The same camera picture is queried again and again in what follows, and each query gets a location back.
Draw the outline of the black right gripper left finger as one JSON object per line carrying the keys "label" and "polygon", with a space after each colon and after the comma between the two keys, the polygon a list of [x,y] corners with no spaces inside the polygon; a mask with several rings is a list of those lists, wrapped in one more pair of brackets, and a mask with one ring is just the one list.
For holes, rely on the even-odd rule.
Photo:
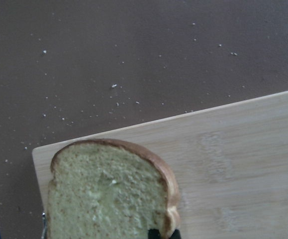
{"label": "black right gripper left finger", "polygon": [[160,232],[158,229],[148,230],[148,239],[160,239]]}

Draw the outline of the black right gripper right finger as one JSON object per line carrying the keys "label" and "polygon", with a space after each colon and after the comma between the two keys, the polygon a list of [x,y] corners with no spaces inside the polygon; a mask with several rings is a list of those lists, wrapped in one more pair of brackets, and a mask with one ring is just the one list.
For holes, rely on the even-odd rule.
{"label": "black right gripper right finger", "polygon": [[175,229],[170,239],[181,239],[181,233],[179,229]]}

